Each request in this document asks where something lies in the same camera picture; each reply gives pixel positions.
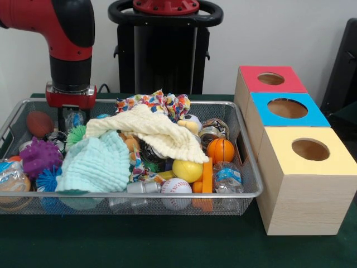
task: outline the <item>yellow ball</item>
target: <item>yellow ball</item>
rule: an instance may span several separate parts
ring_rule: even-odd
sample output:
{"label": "yellow ball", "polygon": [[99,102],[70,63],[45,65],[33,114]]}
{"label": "yellow ball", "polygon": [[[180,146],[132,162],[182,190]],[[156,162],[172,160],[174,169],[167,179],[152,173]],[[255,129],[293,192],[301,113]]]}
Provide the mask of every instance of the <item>yellow ball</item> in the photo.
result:
{"label": "yellow ball", "polygon": [[176,159],[173,162],[172,171],[178,178],[194,183],[202,176],[203,164]]}

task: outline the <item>white wall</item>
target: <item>white wall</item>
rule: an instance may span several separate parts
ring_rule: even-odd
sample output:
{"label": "white wall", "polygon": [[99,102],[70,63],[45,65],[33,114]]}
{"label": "white wall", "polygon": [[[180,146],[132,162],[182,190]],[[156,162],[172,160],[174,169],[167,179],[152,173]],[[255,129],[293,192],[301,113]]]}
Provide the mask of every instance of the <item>white wall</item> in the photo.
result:
{"label": "white wall", "polygon": [[[113,58],[117,26],[107,16],[112,0],[92,0],[96,39],[92,80],[119,88]],[[347,20],[356,0],[213,0],[225,14],[210,29],[211,60],[204,93],[233,94],[238,65],[292,65],[320,103]],[[19,100],[44,92],[50,80],[44,38],[36,33],[0,29],[0,124]]]}

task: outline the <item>yellow box lid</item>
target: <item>yellow box lid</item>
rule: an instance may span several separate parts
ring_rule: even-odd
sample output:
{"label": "yellow box lid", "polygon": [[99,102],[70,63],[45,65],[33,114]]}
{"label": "yellow box lid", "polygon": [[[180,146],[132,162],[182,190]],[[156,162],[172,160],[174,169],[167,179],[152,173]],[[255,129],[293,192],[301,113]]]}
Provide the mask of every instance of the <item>yellow box lid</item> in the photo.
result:
{"label": "yellow box lid", "polygon": [[265,131],[285,175],[357,175],[357,163],[332,128],[265,127]]}

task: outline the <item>brown football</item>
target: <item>brown football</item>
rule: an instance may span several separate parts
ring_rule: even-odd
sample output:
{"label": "brown football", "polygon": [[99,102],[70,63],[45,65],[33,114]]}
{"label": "brown football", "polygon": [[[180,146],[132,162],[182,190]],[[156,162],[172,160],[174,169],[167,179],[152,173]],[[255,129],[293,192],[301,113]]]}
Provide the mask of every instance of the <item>brown football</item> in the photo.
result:
{"label": "brown football", "polygon": [[26,126],[36,138],[44,138],[46,134],[54,131],[54,122],[46,113],[33,111],[26,118]]}

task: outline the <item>green spiky ball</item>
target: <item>green spiky ball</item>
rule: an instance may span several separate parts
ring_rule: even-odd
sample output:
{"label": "green spiky ball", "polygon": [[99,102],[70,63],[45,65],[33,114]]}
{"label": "green spiky ball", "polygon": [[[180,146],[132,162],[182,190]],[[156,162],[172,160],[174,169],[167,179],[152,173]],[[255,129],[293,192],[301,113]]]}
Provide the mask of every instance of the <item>green spiky ball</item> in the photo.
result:
{"label": "green spiky ball", "polygon": [[69,149],[71,149],[71,147],[75,145],[77,142],[83,140],[85,130],[86,130],[86,126],[77,126],[69,131],[66,140],[66,152],[68,152]]}

